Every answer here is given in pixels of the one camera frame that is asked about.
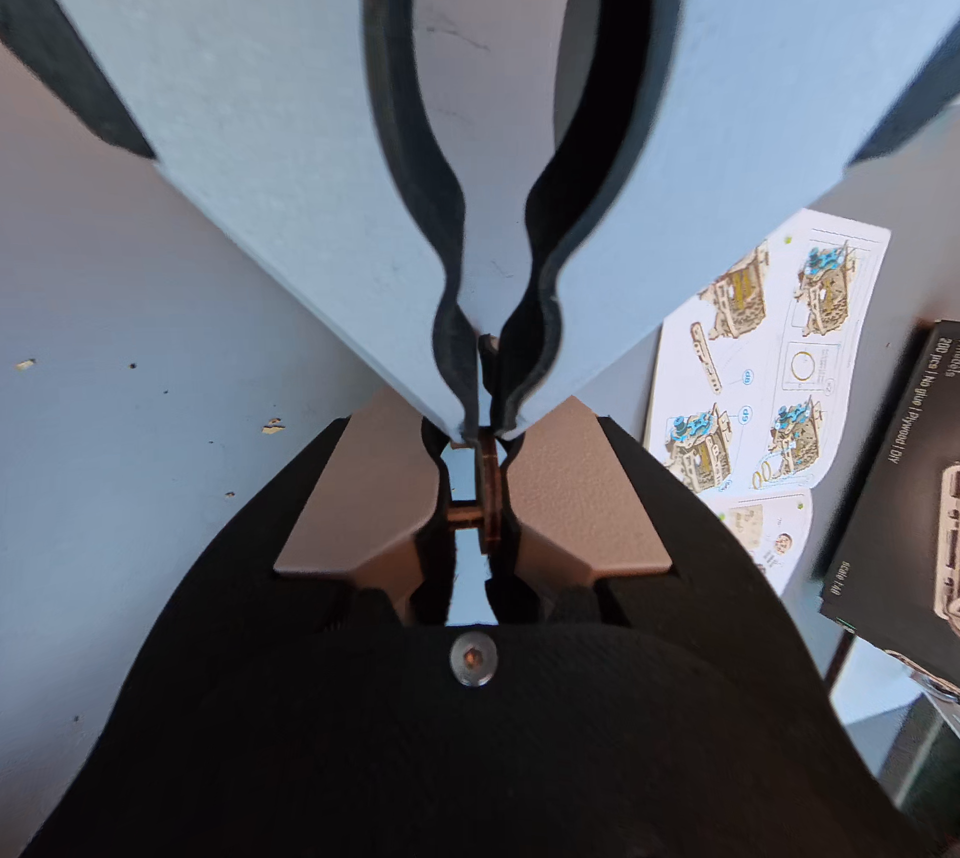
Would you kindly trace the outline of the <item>open assembly instruction booklet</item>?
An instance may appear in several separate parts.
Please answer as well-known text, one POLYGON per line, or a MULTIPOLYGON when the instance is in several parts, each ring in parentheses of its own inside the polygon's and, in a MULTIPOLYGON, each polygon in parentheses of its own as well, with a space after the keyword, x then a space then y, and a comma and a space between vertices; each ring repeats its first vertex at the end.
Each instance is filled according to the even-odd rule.
POLYGON ((802 209, 664 320, 644 446, 783 595, 891 231, 802 209))

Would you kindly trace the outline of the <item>scattered small wood chips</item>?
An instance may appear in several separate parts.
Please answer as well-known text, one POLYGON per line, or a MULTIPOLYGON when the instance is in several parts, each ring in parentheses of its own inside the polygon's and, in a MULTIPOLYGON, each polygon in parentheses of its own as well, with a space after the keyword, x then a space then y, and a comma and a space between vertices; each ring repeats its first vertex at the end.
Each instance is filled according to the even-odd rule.
POLYGON ((144 491, 193 488, 234 497, 248 451, 282 439, 290 419, 250 401, 202 365, 142 354, 33 357, 6 375, 5 463, 78 484, 96 473, 144 491))

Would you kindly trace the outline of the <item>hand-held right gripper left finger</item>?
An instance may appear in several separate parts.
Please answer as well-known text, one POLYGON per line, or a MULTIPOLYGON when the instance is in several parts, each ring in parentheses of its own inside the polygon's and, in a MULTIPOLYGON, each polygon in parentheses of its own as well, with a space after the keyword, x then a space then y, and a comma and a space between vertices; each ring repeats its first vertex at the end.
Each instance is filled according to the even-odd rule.
POLYGON ((455 572, 448 439, 396 391, 349 417, 273 570, 380 589, 407 622, 444 625, 455 572))

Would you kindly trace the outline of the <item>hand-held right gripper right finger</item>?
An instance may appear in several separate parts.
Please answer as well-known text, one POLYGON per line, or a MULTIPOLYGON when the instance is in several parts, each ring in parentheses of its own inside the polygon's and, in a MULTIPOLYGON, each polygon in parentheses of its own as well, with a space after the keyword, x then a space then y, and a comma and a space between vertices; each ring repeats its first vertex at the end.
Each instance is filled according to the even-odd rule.
POLYGON ((534 623, 570 588, 667 574, 670 554, 598 415, 568 397, 510 445, 486 597, 500 623, 534 623))

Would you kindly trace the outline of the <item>grey desk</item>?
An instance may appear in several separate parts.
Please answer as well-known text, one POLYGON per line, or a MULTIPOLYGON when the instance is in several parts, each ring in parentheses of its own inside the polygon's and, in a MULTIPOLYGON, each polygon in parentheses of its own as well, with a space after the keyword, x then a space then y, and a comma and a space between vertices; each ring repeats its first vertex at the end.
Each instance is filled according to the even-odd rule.
MULTIPOLYGON (((582 388, 637 408, 635 348, 582 388)), ((2 44, 2 401, 23 360, 142 354, 275 403, 231 497, 12 469, 2 438, 2 856, 87 763, 187 569, 331 420, 386 382, 164 177, 106 144, 2 44)))

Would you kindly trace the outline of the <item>wooden wheel disc with pegs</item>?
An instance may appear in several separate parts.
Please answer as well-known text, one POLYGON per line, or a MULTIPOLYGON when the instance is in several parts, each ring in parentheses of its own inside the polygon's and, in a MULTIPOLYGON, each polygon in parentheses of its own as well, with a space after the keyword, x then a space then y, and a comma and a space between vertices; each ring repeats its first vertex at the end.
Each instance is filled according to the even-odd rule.
POLYGON ((493 563, 502 546, 503 478, 498 453, 498 436, 492 426, 494 392, 498 379, 498 338, 491 334, 478 337, 479 376, 488 402, 481 404, 476 440, 470 445, 474 458, 474 496, 451 499, 446 524, 450 532, 474 530, 481 554, 493 563))

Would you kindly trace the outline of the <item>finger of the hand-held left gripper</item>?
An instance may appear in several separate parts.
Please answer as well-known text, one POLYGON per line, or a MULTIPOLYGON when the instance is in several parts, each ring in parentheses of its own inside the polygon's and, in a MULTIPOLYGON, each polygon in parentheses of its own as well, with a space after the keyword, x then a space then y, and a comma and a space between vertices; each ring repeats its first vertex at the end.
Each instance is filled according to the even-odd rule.
POLYGON ((478 427, 465 201, 413 0, 54 0, 166 180, 456 441, 478 427))
POLYGON ((526 433, 839 180, 958 0, 599 0, 582 98, 526 205, 491 417, 526 433))

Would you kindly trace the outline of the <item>black model kit box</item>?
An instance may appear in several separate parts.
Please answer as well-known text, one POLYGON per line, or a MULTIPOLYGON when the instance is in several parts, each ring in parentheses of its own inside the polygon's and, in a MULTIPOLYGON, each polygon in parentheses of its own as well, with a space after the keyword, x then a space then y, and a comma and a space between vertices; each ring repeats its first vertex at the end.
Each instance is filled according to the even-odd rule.
POLYGON ((958 702, 958 321, 937 321, 918 356, 827 572, 821 612, 958 702))

